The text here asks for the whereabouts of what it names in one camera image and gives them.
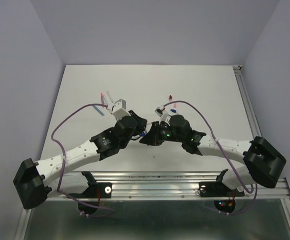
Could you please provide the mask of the light blue highlighter pen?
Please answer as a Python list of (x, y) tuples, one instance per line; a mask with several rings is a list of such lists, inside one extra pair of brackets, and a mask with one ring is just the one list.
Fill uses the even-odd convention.
[(94, 105), (93, 108), (101, 115), (101, 116), (105, 116), (104, 112), (101, 110), (103, 106), (102, 105)]

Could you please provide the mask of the white marker red end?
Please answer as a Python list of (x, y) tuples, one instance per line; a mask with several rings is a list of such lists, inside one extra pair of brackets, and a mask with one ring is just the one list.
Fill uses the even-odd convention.
[(109, 97), (110, 101), (111, 101), (112, 103), (114, 103), (114, 99), (112, 98), (112, 96), (111, 96), (110, 92), (109, 92), (109, 91), (107, 91), (106, 93), (107, 93), (107, 95), (108, 95), (108, 97)]

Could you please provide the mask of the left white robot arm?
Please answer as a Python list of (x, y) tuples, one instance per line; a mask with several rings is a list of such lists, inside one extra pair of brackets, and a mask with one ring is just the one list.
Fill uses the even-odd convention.
[(33, 209), (59, 192), (63, 176), (79, 167), (96, 163), (118, 154), (132, 137), (145, 131), (147, 120), (130, 110), (128, 115), (80, 146), (48, 159), (23, 160), (15, 174), (13, 184), (25, 210)]

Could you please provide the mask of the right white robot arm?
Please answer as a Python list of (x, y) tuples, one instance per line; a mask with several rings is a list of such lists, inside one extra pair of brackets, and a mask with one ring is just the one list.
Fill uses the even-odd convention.
[(257, 136), (251, 141), (215, 139), (192, 129), (182, 115), (172, 116), (169, 123), (153, 122), (140, 143), (157, 147), (165, 141), (181, 143), (181, 147), (192, 155), (241, 163), (239, 168), (222, 170), (214, 182), (200, 183), (203, 196), (226, 196), (239, 187), (253, 184), (273, 189), (287, 163), (285, 157), (263, 137)]

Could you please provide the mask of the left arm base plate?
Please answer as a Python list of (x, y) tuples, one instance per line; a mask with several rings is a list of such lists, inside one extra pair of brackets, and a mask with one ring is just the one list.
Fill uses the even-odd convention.
[(111, 198), (111, 182), (97, 182), (96, 184), (88, 184), (87, 186), (87, 189), (84, 191), (71, 191), (69, 195), (76, 199), (96, 199), (98, 197), (101, 199)]

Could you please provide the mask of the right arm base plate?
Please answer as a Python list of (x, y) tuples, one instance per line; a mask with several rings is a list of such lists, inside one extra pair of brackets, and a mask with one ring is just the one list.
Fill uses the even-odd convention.
[(223, 183), (205, 181), (199, 183), (198, 194), (203, 198), (211, 197), (244, 197), (244, 192), (229, 189)]

